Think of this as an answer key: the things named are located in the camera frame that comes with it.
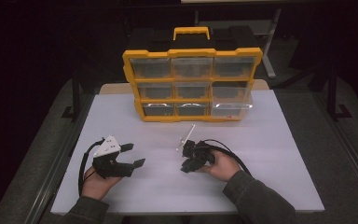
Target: dark sleeve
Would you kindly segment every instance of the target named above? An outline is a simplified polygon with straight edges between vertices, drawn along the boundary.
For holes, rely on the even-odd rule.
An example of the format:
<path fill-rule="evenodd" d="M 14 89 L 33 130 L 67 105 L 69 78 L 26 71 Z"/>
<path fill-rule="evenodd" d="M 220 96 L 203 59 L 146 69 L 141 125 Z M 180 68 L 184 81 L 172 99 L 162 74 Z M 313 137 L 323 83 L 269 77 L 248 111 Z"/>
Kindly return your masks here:
<path fill-rule="evenodd" d="M 102 224 L 109 204 L 80 196 L 75 206 L 65 216 L 60 217 L 58 223 L 65 224 Z"/>
<path fill-rule="evenodd" d="M 295 208 L 244 171 L 232 176 L 223 192 L 235 204 L 245 223 L 296 223 Z"/>

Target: person's left hand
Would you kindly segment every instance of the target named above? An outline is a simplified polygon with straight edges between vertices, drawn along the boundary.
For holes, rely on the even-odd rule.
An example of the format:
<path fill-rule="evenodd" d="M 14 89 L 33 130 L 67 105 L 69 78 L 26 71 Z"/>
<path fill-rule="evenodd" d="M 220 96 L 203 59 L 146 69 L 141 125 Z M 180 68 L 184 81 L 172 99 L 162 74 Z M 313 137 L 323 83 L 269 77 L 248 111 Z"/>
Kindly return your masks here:
<path fill-rule="evenodd" d="M 107 177 L 103 179 L 100 175 L 95 173 L 94 167 L 91 166 L 84 174 L 84 178 L 87 179 L 84 181 L 81 195 L 101 200 L 123 177 Z"/>

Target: storage organizer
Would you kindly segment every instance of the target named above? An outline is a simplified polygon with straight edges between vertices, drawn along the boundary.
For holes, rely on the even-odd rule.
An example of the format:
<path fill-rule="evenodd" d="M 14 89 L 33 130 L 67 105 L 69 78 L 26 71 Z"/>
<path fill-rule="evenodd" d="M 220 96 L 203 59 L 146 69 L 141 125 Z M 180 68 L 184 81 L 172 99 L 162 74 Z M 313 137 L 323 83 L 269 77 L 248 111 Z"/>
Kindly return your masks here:
<path fill-rule="evenodd" d="M 123 54 L 144 121 L 243 119 L 262 51 L 247 26 L 135 29 Z"/>

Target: hand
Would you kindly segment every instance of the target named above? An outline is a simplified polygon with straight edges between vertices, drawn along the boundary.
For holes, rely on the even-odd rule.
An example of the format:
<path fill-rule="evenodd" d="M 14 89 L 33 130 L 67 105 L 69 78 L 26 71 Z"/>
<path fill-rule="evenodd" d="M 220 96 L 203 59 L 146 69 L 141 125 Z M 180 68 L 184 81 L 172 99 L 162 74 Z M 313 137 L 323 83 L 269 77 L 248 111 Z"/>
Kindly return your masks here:
<path fill-rule="evenodd" d="M 214 164 L 211 166 L 204 165 L 200 170 L 221 181 L 228 182 L 241 169 L 240 166 L 233 158 L 223 152 L 216 150 L 211 150 L 211 152 L 214 155 Z"/>
<path fill-rule="evenodd" d="M 94 167 L 90 167 L 84 174 L 85 178 L 82 196 L 90 197 L 96 200 L 101 200 L 107 192 L 120 181 L 123 177 L 107 177 L 103 179 L 100 175 L 95 173 Z"/>

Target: white plastic part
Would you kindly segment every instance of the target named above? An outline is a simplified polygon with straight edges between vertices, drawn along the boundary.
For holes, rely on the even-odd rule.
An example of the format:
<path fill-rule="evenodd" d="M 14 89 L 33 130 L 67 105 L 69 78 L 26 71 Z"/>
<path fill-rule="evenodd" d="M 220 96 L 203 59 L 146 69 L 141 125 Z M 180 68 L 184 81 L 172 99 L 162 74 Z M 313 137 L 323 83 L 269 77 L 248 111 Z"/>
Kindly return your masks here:
<path fill-rule="evenodd" d="M 95 151 L 94 158 L 101 157 L 107 154 L 115 153 L 121 150 L 116 138 L 113 135 L 109 135 L 100 147 Z"/>
<path fill-rule="evenodd" d="M 180 138 L 180 144 L 179 147 L 176 148 L 176 151 L 179 151 L 179 149 L 183 149 L 183 146 L 185 145 L 185 143 L 187 142 L 188 138 L 190 137 L 191 133 L 193 132 L 194 128 L 196 127 L 195 124 L 192 124 L 190 127 L 190 130 L 188 130 L 185 135 L 183 135 Z"/>

